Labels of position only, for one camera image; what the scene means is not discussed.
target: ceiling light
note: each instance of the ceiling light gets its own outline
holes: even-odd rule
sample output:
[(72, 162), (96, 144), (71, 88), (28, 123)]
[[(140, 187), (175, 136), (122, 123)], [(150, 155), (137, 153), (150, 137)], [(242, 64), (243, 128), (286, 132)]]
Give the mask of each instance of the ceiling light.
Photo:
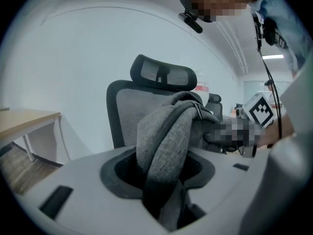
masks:
[(263, 59), (276, 59), (276, 58), (284, 58), (283, 55), (269, 55), (269, 56), (263, 56)]

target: gray backpack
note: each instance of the gray backpack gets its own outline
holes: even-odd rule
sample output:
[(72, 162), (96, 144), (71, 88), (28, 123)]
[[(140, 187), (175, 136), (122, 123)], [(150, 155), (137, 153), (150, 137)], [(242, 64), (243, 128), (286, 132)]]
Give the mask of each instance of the gray backpack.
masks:
[(188, 147), (218, 152), (218, 146), (203, 139), (218, 123), (192, 93), (178, 92), (138, 124), (136, 160), (144, 185), (142, 201), (169, 231), (177, 229), (187, 199), (179, 177)]

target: chair headrest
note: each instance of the chair headrest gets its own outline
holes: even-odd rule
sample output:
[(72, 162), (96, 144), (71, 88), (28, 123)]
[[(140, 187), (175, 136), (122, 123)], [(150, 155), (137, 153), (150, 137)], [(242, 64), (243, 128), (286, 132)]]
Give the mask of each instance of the chair headrest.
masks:
[(211, 103), (220, 103), (222, 100), (220, 95), (210, 93), (209, 102)]
[(132, 81), (165, 90), (191, 91), (197, 86), (197, 76), (188, 67), (167, 64), (138, 55), (131, 68)]

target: black cable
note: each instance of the black cable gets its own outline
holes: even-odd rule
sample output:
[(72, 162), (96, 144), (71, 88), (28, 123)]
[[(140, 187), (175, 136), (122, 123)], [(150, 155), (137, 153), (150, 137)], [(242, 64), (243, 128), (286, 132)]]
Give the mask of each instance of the black cable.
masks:
[(277, 112), (279, 139), (281, 139), (282, 138), (282, 116), (281, 116), (281, 111), (280, 111), (280, 102), (279, 102), (278, 92), (277, 92), (277, 89), (276, 89), (276, 86), (275, 86), (275, 83), (274, 83), (274, 79), (273, 79), (272, 75), (270, 74), (270, 72), (268, 70), (268, 66), (266, 65), (266, 63), (265, 63), (265, 61), (264, 61), (264, 59), (262, 57), (261, 50), (259, 50), (259, 53), (260, 53), (261, 58), (263, 60), (263, 63), (264, 63), (266, 72), (268, 74), (268, 78), (270, 80), (270, 83), (271, 83), (272, 87), (274, 88), (273, 92), (275, 92), (275, 95), (276, 95), (276, 97), (274, 95), (274, 101), (275, 101), (276, 112)]

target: office chair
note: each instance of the office chair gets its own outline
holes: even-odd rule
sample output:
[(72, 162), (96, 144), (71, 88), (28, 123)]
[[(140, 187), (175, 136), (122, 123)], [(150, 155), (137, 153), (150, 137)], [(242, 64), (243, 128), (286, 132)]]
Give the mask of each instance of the office chair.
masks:
[(197, 85), (188, 67), (138, 55), (130, 70), (132, 81), (118, 80), (107, 89), (107, 109), (114, 148), (136, 144), (138, 123), (179, 91)]
[(213, 112), (213, 116), (219, 121), (223, 120), (223, 106), (221, 100), (220, 95), (210, 93), (209, 100), (205, 106), (209, 111)]

